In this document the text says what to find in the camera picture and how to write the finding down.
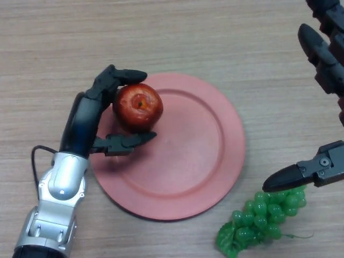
pink plate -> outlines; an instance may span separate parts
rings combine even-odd
[[[245,133],[233,105],[215,87],[177,73],[149,76],[164,112],[157,136],[128,156],[93,154],[91,165],[106,194],[124,210],[153,220],[196,216],[217,204],[237,180]],[[116,133],[109,107],[98,136]]]

screw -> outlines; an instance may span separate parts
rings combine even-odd
[[[320,160],[320,165],[322,165],[323,167],[328,166],[329,165],[328,159],[326,159],[326,158],[321,159]]]

silver robotic wrist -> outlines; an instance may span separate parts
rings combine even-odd
[[[85,196],[89,160],[54,154],[52,168],[39,181],[39,202],[26,217],[16,248],[41,246],[69,258],[77,228],[76,209]]]

wood grain surface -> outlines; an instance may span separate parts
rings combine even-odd
[[[0,257],[12,256],[37,204],[31,148],[58,148],[75,95],[110,63],[186,73],[218,87],[240,113],[247,156],[226,198],[171,224],[124,213],[89,173],[71,258],[224,257],[214,238],[231,212],[271,173],[342,137],[336,96],[315,82],[299,45],[301,23],[319,27],[300,0],[1,0]],[[51,156],[38,155],[41,175]],[[308,205],[282,227],[312,238],[283,238],[239,257],[342,257],[342,188],[310,185]]]

bunch of grapes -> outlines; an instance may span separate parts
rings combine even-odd
[[[249,246],[280,239],[283,234],[279,225],[306,206],[305,188],[257,192],[253,200],[246,201],[242,211],[233,211],[232,220],[218,232],[216,244],[220,251],[228,258],[236,258]]]

